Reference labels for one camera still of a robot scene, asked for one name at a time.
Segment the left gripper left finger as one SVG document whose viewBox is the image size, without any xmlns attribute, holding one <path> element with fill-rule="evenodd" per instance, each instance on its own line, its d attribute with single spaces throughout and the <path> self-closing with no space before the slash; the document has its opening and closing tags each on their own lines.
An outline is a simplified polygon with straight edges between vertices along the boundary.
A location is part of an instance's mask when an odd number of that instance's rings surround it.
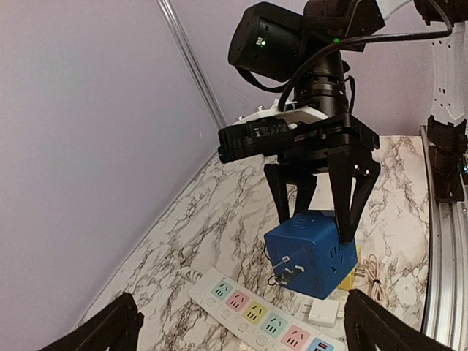
<svg viewBox="0 0 468 351">
<path fill-rule="evenodd" d="M 57 350 L 136 350 L 144 315 L 132 294 L 122 293 L 73 332 L 42 348 Z"/>
</svg>

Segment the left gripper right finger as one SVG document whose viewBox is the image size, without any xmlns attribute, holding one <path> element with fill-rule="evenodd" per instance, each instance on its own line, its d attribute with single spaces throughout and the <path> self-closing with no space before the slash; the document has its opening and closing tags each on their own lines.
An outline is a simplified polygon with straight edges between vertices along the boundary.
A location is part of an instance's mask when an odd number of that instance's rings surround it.
<svg viewBox="0 0 468 351">
<path fill-rule="evenodd" d="M 350 290 L 344 306 L 349 350 L 448 350 L 438 341 L 409 327 L 360 290 Z"/>
</svg>

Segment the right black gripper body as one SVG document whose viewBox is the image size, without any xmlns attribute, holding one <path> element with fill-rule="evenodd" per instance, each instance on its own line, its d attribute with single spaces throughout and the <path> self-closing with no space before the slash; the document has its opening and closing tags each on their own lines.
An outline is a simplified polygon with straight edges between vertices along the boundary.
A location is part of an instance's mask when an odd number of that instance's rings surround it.
<svg viewBox="0 0 468 351">
<path fill-rule="evenodd" d="M 264 167 L 270 183 L 314 183 L 327 173 L 332 183 L 374 183 L 380 164 L 373 151 L 380 147 L 378 134 L 349 113 L 306 124 L 269 117 L 263 135 L 272 139 L 264 150 L 277 156 L 276 165 Z"/>
</svg>

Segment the white usb charger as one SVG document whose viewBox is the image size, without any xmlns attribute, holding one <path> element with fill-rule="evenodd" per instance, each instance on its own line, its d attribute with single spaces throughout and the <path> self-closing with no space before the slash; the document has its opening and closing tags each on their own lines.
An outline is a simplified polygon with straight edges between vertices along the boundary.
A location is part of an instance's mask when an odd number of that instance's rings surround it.
<svg viewBox="0 0 468 351">
<path fill-rule="evenodd" d="M 344 319 L 344 311 L 336 300 L 313 298 L 303 306 L 305 321 L 312 325 L 333 328 L 337 321 Z"/>
</svg>

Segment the yellow cube socket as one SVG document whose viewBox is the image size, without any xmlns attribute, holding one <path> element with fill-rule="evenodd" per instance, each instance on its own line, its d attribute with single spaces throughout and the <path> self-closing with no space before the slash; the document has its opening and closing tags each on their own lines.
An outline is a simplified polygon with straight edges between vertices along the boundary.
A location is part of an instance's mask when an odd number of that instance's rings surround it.
<svg viewBox="0 0 468 351">
<path fill-rule="evenodd" d="M 345 277 L 345 279 L 341 282 L 341 284 L 338 286 L 340 290 L 350 291 L 351 289 L 354 288 L 355 281 L 357 278 L 366 277 L 366 271 L 362 265 L 362 259 L 361 259 L 361 246 L 359 244 L 356 244 L 356 252 L 357 252 L 358 263 L 351 270 L 351 272 Z"/>
</svg>

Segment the blue cube socket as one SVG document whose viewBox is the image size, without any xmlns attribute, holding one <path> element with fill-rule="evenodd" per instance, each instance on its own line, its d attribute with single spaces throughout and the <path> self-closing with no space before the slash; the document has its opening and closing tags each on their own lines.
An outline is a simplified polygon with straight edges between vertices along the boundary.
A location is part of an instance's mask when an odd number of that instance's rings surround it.
<svg viewBox="0 0 468 351">
<path fill-rule="evenodd" d="M 358 264 L 355 241 L 342 244 L 333 211 L 303 211 L 264 235 L 275 282 L 326 299 Z"/>
</svg>

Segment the white multicolour power strip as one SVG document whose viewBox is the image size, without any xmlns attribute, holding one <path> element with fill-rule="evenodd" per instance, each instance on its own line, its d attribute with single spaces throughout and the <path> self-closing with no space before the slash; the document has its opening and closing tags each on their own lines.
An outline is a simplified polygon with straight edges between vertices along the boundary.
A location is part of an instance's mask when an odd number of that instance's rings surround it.
<svg viewBox="0 0 468 351">
<path fill-rule="evenodd" d="M 254 350 L 346 350 L 344 342 L 283 312 L 215 268 L 184 267 L 193 284 L 189 297 L 209 316 Z"/>
</svg>

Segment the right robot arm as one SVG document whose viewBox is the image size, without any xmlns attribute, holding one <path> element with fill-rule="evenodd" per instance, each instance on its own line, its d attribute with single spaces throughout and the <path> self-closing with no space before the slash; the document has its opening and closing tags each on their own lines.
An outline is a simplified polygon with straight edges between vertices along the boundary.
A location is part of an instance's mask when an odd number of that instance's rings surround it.
<svg viewBox="0 0 468 351">
<path fill-rule="evenodd" d="M 317 175 L 327 173 L 339 239 L 354 238 L 380 174 L 372 157 L 380 139 L 352 114 L 355 81 L 341 52 L 447 37 L 458 22 L 454 9 L 467 8 L 462 1 L 417 1 L 425 22 L 442 21 L 445 30 L 382 34 L 401 6 L 401 1 L 309 1 L 297 14 L 263 1 L 244 12 L 228 61 L 253 86 L 259 86 L 259 76 L 277 81 L 273 92 L 279 100 L 265 116 L 220 130 L 218 155 L 224 163 L 276 156 L 265 175 L 281 222 L 309 207 Z"/>
</svg>

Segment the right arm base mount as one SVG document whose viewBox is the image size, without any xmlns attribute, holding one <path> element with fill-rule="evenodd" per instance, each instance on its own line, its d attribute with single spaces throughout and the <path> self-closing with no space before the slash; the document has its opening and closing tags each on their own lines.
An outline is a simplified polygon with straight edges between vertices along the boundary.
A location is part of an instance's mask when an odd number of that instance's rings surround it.
<svg viewBox="0 0 468 351">
<path fill-rule="evenodd" d="M 428 119 L 429 161 L 438 203 L 456 203 L 465 199 L 461 173 L 467 151 L 466 126 L 466 119 L 458 125 L 443 124 L 434 116 Z"/>
</svg>

